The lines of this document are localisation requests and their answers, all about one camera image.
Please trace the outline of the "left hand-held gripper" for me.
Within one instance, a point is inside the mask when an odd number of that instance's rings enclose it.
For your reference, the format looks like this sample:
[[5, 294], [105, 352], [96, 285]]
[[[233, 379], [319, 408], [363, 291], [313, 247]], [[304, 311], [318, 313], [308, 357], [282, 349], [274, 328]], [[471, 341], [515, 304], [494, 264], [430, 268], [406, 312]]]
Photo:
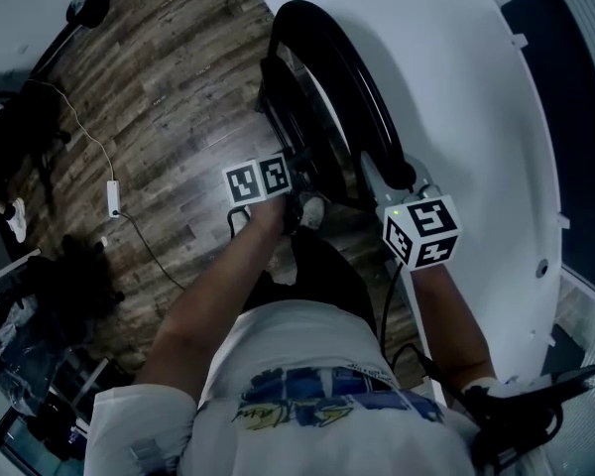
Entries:
[[283, 154], [253, 159], [222, 171], [231, 204], [253, 204], [293, 189]]

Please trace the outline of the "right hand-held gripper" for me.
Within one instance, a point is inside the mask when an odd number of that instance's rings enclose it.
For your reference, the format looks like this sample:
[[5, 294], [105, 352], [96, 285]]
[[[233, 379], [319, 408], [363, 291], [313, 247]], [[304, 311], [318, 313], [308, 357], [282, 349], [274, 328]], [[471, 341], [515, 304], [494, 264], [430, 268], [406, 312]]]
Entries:
[[415, 172], [412, 190], [389, 187], [371, 158], [361, 171], [381, 222], [381, 239], [408, 271], [444, 264], [452, 258], [462, 223], [452, 197], [430, 179], [427, 167], [412, 155], [405, 160]]

